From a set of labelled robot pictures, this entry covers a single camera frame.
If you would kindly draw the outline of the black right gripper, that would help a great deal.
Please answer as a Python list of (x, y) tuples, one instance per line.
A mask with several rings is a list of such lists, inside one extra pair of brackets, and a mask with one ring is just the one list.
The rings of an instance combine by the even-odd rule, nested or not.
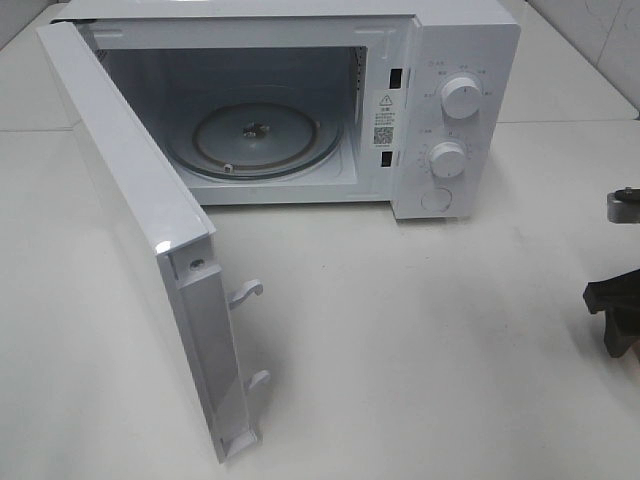
[(605, 313), (604, 345), (612, 358), (622, 357), (639, 341), (639, 271), (589, 282), (583, 299), (591, 314)]

